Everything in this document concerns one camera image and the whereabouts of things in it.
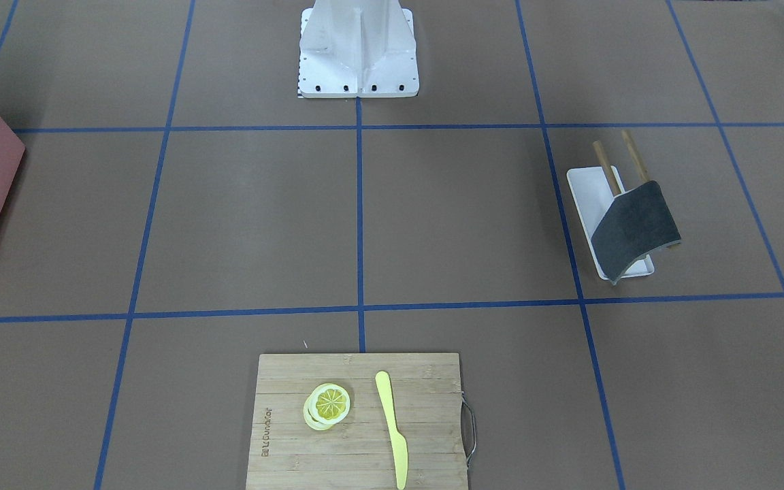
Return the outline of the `grey wiping cloth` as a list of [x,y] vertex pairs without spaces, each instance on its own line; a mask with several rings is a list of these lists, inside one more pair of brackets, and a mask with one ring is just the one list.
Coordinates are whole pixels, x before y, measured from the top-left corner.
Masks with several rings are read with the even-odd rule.
[[616,196],[591,235],[598,265],[613,285],[636,261],[681,242],[681,232],[656,180]]

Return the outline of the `yellow lemon slice toy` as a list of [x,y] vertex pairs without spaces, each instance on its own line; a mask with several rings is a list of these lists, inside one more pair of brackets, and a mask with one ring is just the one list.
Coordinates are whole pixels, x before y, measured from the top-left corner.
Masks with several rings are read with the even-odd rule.
[[308,395],[302,414],[309,428],[326,431],[343,421],[348,416],[350,407],[350,394],[345,388],[332,382],[324,382]]

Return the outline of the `white rectangular tray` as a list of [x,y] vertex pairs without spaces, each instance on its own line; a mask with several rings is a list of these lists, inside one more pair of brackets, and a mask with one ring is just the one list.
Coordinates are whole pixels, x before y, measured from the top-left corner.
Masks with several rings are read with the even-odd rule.
[[[616,165],[610,165],[610,167],[622,193],[627,192]],[[604,174],[600,165],[597,167],[572,168],[567,171],[566,179],[568,180],[570,192],[572,192],[580,223],[584,229],[592,263],[596,267],[598,276],[604,281],[609,281],[596,257],[591,239],[593,232],[597,229],[598,224],[600,224],[600,221],[609,210],[614,199],[610,184],[606,181],[606,174]],[[655,267],[651,256],[645,255],[641,260],[631,264],[625,273],[620,276],[620,279],[650,276],[654,272]]]

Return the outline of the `yellow plastic knife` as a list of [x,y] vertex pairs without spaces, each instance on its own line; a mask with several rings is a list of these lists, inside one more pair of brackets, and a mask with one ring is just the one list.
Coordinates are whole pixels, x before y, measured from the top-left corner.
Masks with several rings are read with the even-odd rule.
[[374,376],[374,384],[389,432],[394,459],[395,486],[396,489],[405,489],[408,482],[408,471],[410,471],[410,452],[408,452],[407,440],[397,425],[394,393],[389,373],[386,370],[379,370]]

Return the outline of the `wooden rack rod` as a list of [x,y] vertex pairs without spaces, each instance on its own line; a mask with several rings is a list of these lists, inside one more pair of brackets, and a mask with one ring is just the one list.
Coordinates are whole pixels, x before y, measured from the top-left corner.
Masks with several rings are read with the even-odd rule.
[[612,193],[612,196],[616,197],[618,195],[621,195],[623,191],[619,186],[619,181],[616,179],[616,174],[613,171],[613,165],[610,164],[603,143],[601,143],[600,140],[595,140],[595,142],[592,143],[592,148],[596,153],[596,157],[598,159],[598,163],[600,164],[600,167],[602,168],[604,177],[606,177],[606,181],[608,183],[608,186],[610,187],[610,192]]
[[638,176],[640,179],[645,183],[651,180],[649,171],[647,170],[647,166],[644,163],[644,159],[640,153],[640,149],[638,149],[632,132],[629,129],[623,129],[621,131],[621,135],[623,138],[623,142],[627,146],[629,155],[634,162],[635,168],[637,170]]

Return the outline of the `bamboo cutting board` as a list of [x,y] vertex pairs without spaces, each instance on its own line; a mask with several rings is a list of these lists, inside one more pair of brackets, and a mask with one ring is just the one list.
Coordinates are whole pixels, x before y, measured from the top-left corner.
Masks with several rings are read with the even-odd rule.
[[[395,489],[388,423],[376,373],[408,445],[408,489],[466,489],[461,364],[455,353],[263,354],[259,357],[248,489]],[[342,387],[348,415],[327,430],[303,416],[323,384]]]

